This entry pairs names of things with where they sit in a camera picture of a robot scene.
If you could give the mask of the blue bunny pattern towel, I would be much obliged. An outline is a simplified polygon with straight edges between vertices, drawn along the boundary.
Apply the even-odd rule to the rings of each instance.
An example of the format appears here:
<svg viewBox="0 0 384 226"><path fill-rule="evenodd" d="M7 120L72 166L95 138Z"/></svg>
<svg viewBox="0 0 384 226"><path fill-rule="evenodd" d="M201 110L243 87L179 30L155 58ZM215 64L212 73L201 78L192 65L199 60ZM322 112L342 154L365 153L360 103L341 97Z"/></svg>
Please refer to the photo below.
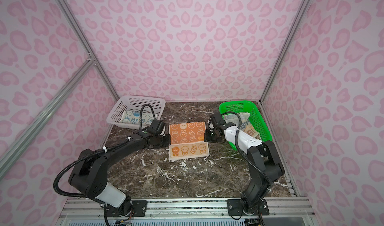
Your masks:
<svg viewBox="0 0 384 226"><path fill-rule="evenodd" d="M140 113L139 112L134 112L134 111L125 111L122 115L122 118L120 120L120 123L124 124L134 124L134 125L139 125L139 120L140 120ZM153 122L154 117L153 114L143 112L142 113L142 126L150 126L151 123Z"/></svg>

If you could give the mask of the green plastic basket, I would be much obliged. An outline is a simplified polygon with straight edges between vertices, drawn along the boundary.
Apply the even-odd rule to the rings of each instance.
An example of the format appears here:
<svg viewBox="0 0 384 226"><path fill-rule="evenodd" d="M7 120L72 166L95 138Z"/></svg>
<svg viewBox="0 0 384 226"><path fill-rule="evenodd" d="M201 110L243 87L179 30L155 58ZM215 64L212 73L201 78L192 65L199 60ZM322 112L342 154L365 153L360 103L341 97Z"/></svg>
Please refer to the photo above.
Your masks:
<svg viewBox="0 0 384 226"><path fill-rule="evenodd" d="M249 121L253 128L260 133L262 141L273 141L271 132L269 131L260 111L255 103L247 100L224 102L219 106L220 113L228 111L240 113L250 113L247 120L242 120L243 124Z"/></svg>

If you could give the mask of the orange bunny towel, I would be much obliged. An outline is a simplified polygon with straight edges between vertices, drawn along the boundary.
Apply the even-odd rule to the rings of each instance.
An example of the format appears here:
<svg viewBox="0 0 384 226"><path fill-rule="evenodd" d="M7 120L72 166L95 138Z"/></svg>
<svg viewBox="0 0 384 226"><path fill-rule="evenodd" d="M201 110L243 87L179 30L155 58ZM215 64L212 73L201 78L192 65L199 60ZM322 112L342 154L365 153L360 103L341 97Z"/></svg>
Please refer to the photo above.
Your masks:
<svg viewBox="0 0 384 226"><path fill-rule="evenodd" d="M209 145L204 141L205 130L205 122L170 125L171 145L169 160L177 161L209 156Z"/></svg>

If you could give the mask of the white plastic basket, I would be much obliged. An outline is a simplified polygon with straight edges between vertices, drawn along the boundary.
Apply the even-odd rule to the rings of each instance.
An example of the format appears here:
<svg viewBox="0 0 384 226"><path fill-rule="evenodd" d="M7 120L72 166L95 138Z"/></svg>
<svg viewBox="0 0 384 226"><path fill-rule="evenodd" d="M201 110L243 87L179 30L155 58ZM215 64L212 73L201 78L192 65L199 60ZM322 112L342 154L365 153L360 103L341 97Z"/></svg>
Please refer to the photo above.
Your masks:
<svg viewBox="0 0 384 226"><path fill-rule="evenodd" d="M139 129L140 111L145 104L151 105L156 119L160 120L166 104L165 99L126 95L114 105L107 117L107 123L120 128Z"/></svg>

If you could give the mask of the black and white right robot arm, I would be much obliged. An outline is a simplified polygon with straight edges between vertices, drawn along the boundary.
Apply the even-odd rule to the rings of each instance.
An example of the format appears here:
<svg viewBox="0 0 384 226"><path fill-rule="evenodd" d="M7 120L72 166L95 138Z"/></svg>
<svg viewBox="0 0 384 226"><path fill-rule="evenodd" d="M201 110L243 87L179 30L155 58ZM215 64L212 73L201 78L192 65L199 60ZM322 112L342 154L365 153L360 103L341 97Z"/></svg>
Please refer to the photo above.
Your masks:
<svg viewBox="0 0 384 226"><path fill-rule="evenodd" d="M256 139L240 129L240 124L226 122L223 114L215 112L207 121L205 142L235 145L236 150L248 163L251 181L243 191L243 210L251 213L260 208L264 197L274 182L285 174L282 160L274 142Z"/></svg>

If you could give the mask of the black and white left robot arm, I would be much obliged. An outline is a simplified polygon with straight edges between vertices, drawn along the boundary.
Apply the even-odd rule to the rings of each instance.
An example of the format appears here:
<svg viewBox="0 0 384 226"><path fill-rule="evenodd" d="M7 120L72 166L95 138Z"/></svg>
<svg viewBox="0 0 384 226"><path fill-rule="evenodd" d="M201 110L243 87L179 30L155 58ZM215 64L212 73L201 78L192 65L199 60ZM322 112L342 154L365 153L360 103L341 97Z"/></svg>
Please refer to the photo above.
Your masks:
<svg viewBox="0 0 384 226"><path fill-rule="evenodd" d="M130 197L108 182L108 170L115 163L142 149L158 149L171 144L170 134L166 134L167 124L154 120L152 124L136 130L124 141L101 150L84 150L79 162L73 167L69 184L82 193L82 196L113 208L125 206Z"/></svg>

